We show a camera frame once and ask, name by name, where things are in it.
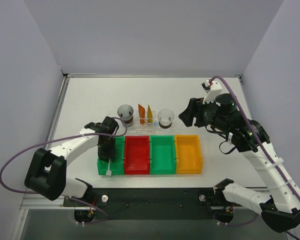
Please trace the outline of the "clear plastic cup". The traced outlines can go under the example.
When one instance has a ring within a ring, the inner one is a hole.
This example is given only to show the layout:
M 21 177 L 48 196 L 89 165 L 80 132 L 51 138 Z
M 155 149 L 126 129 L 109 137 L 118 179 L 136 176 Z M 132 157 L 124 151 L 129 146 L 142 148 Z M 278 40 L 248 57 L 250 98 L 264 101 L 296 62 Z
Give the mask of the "clear plastic cup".
M 162 129 L 169 129 L 172 126 L 175 115 L 170 109 L 162 109 L 157 117 L 159 126 Z

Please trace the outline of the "white toothbrush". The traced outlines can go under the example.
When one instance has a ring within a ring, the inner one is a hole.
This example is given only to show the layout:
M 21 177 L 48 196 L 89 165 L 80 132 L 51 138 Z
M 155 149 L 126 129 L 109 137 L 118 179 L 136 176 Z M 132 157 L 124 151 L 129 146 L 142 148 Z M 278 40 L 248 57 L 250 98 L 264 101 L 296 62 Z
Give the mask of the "white toothbrush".
M 106 176 L 111 177 L 112 176 L 112 171 L 111 171 L 111 160 L 108 161 L 107 163 L 107 170 L 106 170 Z

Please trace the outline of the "yellow toothpaste tube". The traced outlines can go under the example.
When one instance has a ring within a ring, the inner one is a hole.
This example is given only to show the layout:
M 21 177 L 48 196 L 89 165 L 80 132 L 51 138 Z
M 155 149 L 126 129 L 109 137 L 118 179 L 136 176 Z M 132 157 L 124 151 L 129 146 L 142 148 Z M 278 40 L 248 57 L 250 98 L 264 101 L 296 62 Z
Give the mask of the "yellow toothpaste tube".
M 146 116 L 146 122 L 148 125 L 152 125 L 153 124 L 153 113 L 152 113 L 152 109 L 150 107 L 150 105 L 147 105 L 147 116 Z

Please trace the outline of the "dark smoky plastic cup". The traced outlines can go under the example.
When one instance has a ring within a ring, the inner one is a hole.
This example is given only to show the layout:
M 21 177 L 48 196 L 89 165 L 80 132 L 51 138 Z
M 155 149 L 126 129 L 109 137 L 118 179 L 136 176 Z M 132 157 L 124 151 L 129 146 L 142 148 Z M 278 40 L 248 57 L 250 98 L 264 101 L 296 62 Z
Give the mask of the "dark smoky plastic cup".
M 128 104 L 121 105 L 117 109 L 118 116 L 124 121 L 127 127 L 131 127 L 134 124 L 133 114 L 134 109 Z

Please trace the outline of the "clear textured holder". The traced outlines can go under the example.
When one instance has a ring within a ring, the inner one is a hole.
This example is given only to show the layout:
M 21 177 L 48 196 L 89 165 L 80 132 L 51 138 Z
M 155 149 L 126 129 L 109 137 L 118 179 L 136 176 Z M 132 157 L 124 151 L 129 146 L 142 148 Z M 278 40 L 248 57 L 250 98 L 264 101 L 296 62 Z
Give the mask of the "clear textured holder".
M 137 111 L 136 115 L 133 116 L 133 120 L 134 120 L 133 126 L 134 126 L 134 132 L 136 134 L 145 134 L 145 135 L 159 134 L 160 127 L 154 125 L 155 120 L 158 120 L 157 114 L 155 111 L 152 111 L 152 115 L 153 115 L 153 124 L 148 125 L 147 124 L 147 111 L 145 111 L 145 124 L 141 125 L 140 118 L 139 118 L 139 112 Z

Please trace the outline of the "orange toothpaste tube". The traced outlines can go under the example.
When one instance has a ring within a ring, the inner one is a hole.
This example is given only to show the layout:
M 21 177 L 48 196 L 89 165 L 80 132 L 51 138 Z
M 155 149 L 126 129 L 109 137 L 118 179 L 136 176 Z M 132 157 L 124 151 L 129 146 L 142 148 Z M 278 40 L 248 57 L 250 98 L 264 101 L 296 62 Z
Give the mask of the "orange toothpaste tube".
M 138 114 L 139 114 L 139 122 L 141 125 L 144 125 L 146 123 L 146 111 L 145 108 L 138 104 Z

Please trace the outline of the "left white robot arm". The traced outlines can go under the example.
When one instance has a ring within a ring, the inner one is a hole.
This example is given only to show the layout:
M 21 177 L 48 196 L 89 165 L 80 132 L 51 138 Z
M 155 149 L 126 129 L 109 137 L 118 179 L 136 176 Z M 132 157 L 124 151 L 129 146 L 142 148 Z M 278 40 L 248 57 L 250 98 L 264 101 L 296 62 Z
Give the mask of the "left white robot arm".
M 97 147 L 98 158 L 106 163 L 116 159 L 113 136 L 119 123 L 112 117 L 102 122 L 90 122 L 81 131 L 58 146 L 35 151 L 24 184 L 34 192 L 54 201 L 58 197 L 74 197 L 82 206 L 93 199 L 92 185 L 79 178 L 67 177 L 67 167 L 87 150 Z

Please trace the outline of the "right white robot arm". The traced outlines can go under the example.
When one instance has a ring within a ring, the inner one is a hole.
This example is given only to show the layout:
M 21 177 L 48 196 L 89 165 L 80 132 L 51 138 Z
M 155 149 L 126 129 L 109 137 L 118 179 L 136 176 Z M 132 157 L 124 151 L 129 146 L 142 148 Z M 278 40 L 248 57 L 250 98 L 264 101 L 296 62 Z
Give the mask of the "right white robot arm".
M 268 193 L 258 192 L 224 179 L 213 188 L 219 204 L 243 206 L 261 216 L 277 233 L 300 224 L 300 188 L 288 174 L 263 126 L 248 119 L 238 98 L 219 76 L 202 83 L 203 98 L 191 98 L 179 119 L 186 127 L 204 127 L 233 145 L 254 167 Z

